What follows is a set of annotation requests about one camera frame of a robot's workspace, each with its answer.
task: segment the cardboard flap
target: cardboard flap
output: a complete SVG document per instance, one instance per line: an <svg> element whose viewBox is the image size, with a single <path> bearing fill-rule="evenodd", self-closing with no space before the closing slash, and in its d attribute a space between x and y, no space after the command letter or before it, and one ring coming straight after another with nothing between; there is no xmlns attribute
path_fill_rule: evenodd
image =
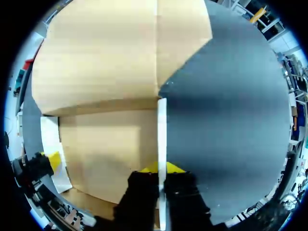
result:
<svg viewBox="0 0 308 231"><path fill-rule="evenodd" d="M37 54L33 98L55 116L102 101L154 99L211 38L204 0L74 0L52 20Z"/></svg>
<svg viewBox="0 0 308 231"><path fill-rule="evenodd" d="M73 186L119 203L132 171L157 161L157 112L135 110L60 118L60 136Z"/></svg>

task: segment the dark gray mat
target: dark gray mat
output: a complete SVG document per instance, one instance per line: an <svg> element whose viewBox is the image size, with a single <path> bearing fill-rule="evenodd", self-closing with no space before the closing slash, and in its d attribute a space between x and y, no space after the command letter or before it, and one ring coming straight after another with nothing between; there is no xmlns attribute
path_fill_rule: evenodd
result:
<svg viewBox="0 0 308 231"><path fill-rule="evenodd" d="M277 59L260 31L207 1L213 39L161 89L167 161L194 173L212 222L266 196L289 140L289 104Z"/></svg>

